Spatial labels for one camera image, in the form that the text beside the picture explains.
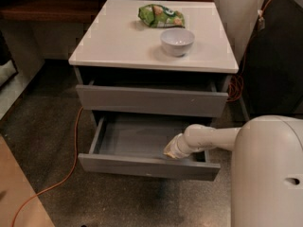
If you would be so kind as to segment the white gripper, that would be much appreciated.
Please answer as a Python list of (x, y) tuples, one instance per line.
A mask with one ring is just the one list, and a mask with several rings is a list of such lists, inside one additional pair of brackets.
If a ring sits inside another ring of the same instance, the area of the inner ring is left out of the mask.
[(171, 148), (171, 151), (164, 151), (163, 154), (171, 159), (186, 158), (196, 151), (196, 148), (189, 145), (183, 133), (173, 137), (166, 145), (166, 148)]

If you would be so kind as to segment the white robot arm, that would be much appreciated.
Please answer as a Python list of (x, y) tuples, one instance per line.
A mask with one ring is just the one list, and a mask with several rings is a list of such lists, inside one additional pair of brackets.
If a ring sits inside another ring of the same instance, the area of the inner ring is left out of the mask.
[(173, 159), (232, 152), (231, 227), (303, 227), (303, 120), (256, 117), (240, 128), (193, 124), (164, 148)]

